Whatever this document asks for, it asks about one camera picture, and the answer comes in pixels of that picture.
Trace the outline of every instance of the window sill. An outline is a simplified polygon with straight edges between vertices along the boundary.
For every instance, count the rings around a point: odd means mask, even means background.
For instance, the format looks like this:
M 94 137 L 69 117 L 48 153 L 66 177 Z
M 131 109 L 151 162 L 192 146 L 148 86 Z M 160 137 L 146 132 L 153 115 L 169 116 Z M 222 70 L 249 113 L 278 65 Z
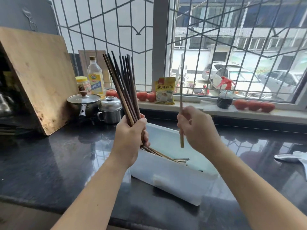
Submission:
M 162 111 L 173 111 L 179 112 L 180 104 L 178 101 L 175 101 L 174 105 L 163 105 L 163 104 L 154 104 L 150 102 L 138 102 L 141 109 L 150 109 L 150 110 L 162 110 Z M 260 111 L 208 111 L 206 110 L 206 105 L 209 103 L 194 103 L 194 102 L 183 102 L 183 107 L 192 105 L 195 108 L 204 111 L 210 115 L 231 117 L 231 118 L 240 118 L 240 119 L 252 119 L 252 120 L 264 120 L 264 121 L 274 121 L 282 123 L 296 123 L 296 124 L 307 124 L 307 112 L 306 111 L 293 111 L 293 110 L 279 110 L 275 109 L 271 113 L 263 113 Z

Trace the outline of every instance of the pot lid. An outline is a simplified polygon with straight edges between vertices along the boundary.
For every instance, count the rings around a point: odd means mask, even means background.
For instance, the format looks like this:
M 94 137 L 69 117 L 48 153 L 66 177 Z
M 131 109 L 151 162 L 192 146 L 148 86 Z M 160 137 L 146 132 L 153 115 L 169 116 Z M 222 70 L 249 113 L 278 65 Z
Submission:
M 117 97 L 109 96 L 100 101 L 100 111 L 117 111 L 122 109 L 122 104 Z
M 91 104 L 100 100 L 100 96 L 97 94 L 87 93 L 87 91 L 81 91 L 81 94 L 70 96 L 67 101 L 73 104 Z

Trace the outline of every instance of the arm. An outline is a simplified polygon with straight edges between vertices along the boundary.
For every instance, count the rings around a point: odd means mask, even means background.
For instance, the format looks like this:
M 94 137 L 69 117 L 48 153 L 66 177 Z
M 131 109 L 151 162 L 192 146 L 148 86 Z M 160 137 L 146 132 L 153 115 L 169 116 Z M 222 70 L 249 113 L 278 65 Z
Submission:
M 110 156 L 52 230 L 106 229 L 124 174 L 138 157 L 141 132 L 147 123 L 141 117 L 133 127 L 129 127 L 125 116 L 117 124 Z M 147 132 L 144 139 L 149 146 Z
M 223 144 L 210 115 L 187 107 L 177 118 L 190 145 L 216 167 L 253 230 L 307 230 L 307 217 Z

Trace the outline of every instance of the black granite countertop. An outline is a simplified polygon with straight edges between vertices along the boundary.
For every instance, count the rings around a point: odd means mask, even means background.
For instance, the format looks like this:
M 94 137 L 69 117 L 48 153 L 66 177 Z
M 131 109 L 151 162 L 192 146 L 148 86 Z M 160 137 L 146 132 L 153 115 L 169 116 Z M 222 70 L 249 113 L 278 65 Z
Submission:
M 177 129 L 170 120 L 149 122 Z M 254 171 L 307 214 L 307 182 L 301 164 L 275 154 L 307 152 L 306 134 L 217 126 L 223 142 Z M 0 200 L 63 213 L 103 164 L 114 125 L 69 124 L 49 137 L 0 137 Z M 125 174 L 110 224 L 128 229 L 250 229 L 219 177 L 200 206 Z

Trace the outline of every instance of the spray bottle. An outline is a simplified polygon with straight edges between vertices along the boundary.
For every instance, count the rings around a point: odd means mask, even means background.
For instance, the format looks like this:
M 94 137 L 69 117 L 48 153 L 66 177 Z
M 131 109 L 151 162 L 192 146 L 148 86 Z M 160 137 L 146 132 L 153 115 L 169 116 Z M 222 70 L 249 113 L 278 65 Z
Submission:
M 226 88 L 225 90 L 222 90 L 219 97 L 217 98 L 217 106 L 219 108 L 227 109 L 232 104 L 233 95 L 231 91 L 231 85 L 234 84 L 234 82 L 226 77 L 222 77 L 222 81 L 217 87 L 224 84 L 226 84 Z

